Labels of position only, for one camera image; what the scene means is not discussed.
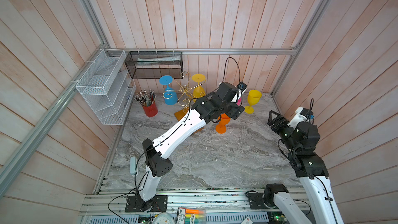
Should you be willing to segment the orange wine glass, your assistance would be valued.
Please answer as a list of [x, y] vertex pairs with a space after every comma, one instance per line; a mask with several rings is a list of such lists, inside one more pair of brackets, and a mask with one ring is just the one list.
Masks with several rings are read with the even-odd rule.
[[221, 117], [219, 117], [219, 122], [215, 127], [215, 131], [220, 134], [226, 133], [226, 125], [230, 122], [230, 120], [230, 117], [228, 117], [226, 114], [222, 114]]

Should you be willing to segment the blue wine glass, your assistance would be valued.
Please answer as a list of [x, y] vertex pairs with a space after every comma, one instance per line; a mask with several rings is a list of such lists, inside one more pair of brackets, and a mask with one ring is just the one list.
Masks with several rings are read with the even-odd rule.
[[178, 101], [176, 91], [170, 87], [170, 84], [173, 82], [173, 78], [170, 75], [164, 75], [159, 79], [161, 85], [166, 86], [166, 89], [163, 92], [163, 98], [167, 105], [175, 105]]

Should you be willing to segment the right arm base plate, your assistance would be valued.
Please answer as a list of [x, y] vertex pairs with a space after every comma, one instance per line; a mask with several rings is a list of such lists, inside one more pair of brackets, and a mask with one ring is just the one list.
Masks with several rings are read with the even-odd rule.
[[270, 191], [258, 193], [257, 191], [248, 191], [245, 196], [249, 200], [251, 209], [281, 209], [287, 210], [293, 206], [292, 199], [287, 191]]

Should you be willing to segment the pink wine glass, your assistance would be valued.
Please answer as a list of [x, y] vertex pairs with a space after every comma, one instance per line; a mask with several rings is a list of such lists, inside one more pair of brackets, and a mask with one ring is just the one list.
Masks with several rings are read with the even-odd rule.
[[237, 100], [236, 104], [237, 104], [238, 106], [241, 106], [241, 102], [242, 102], [242, 97], [240, 97], [240, 98]]

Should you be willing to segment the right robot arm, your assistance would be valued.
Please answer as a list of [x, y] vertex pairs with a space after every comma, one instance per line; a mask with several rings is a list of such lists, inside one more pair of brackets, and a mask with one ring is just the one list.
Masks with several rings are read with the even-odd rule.
[[[324, 161], [315, 153], [320, 134], [314, 124], [313, 112], [299, 107], [293, 119], [288, 120], [282, 114], [270, 111], [267, 124], [287, 148], [285, 157], [305, 189], [316, 223], [342, 224], [344, 221], [333, 196], [330, 175]], [[290, 223], [310, 223], [284, 185], [268, 184], [263, 199], [267, 207], [280, 209]]]

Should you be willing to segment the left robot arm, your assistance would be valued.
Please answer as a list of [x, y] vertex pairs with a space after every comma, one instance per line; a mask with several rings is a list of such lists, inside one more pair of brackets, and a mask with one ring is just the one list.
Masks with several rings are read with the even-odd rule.
[[162, 176], [173, 167], [169, 157], [191, 134], [210, 122], [217, 122], [223, 114], [237, 119], [244, 107], [237, 102], [247, 89], [244, 82], [237, 86], [222, 82], [215, 92], [190, 102], [188, 112], [173, 127], [154, 140], [143, 141], [146, 175], [137, 195], [144, 203], [151, 201]]

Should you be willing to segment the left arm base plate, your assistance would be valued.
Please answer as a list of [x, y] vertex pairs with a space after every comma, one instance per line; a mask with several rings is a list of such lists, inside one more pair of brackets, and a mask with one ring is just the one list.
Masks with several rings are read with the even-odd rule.
[[148, 201], [144, 201], [140, 195], [128, 196], [126, 198], [125, 212], [165, 212], [167, 209], [167, 199], [168, 197], [166, 195], [155, 195]]

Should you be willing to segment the light yellow wine glass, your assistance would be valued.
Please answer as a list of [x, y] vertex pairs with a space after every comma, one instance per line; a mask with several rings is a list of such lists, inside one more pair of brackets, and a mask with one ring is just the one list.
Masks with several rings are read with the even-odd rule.
[[256, 105], [260, 98], [262, 96], [262, 93], [258, 90], [250, 90], [247, 96], [247, 101], [248, 101], [248, 106], [245, 106], [244, 112], [247, 114], [253, 114], [254, 113], [254, 108], [253, 106]]

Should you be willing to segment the dark yellow wine glass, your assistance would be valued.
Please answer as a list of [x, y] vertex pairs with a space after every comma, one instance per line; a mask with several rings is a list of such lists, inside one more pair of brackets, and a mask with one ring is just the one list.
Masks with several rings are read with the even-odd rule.
[[193, 88], [193, 96], [195, 98], [201, 98], [206, 95], [205, 89], [202, 87], [202, 83], [206, 82], [206, 77], [203, 74], [194, 74], [192, 80], [198, 83], [197, 86]]

